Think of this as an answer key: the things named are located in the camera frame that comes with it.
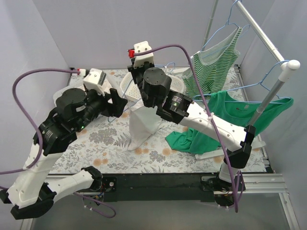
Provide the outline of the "white tank top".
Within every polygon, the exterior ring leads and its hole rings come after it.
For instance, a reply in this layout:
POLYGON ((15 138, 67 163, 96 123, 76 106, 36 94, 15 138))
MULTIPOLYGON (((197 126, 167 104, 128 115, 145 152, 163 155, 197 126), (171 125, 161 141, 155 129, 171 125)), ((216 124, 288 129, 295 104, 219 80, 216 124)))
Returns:
POLYGON ((162 119, 156 114, 156 111, 157 108, 145 107, 142 100, 139 100, 130 108, 129 132, 131 143, 128 150, 137 149, 159 130, 162 119))

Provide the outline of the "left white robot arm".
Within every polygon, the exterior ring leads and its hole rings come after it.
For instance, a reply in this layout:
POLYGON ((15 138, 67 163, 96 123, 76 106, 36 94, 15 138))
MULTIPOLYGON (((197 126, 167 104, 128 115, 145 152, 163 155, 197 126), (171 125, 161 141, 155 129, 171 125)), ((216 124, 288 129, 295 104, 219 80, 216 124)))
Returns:
POLYGON ((30 155, 13 185, 0 192, 5 204, 12 204, 16 220, 33 219, 46 214, 58 200, 82 189, 96 192, 103 175, 93 166, 55 182, 46 182, 56 161, 77 139, 77 133, 100 115, 120 117, 128 103, 116 89, 99 94, 96 90, 66 90, 56 100, 47 119, 33 137, 30 155))

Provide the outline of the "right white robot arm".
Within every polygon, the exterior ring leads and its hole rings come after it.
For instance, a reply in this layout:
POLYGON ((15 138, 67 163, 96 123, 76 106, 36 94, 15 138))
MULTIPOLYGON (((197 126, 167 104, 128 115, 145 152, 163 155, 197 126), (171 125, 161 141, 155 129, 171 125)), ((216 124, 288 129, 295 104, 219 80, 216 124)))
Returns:
POLYGON ((142 67, 127 67, 137 85, 144 106, 155 108, 162 119, 193 128, 216 141, 226 149, 217 184, 228 190, 235 184, 235 176, 249 160, 255 127, 231 124, 206 111, 188 96, 170 89, 171 78, 163 70, 146 62, 142 67))

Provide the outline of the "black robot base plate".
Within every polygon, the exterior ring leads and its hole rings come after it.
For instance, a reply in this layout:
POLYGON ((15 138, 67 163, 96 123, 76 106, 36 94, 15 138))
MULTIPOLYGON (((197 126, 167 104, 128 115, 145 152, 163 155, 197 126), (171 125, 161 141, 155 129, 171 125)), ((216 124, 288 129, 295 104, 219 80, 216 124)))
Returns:
POLYGON ((216 173, 133 173, 104 174, 94 193, 99 200, 215 202, 222 207, 234 205, 231 185, 216 173))

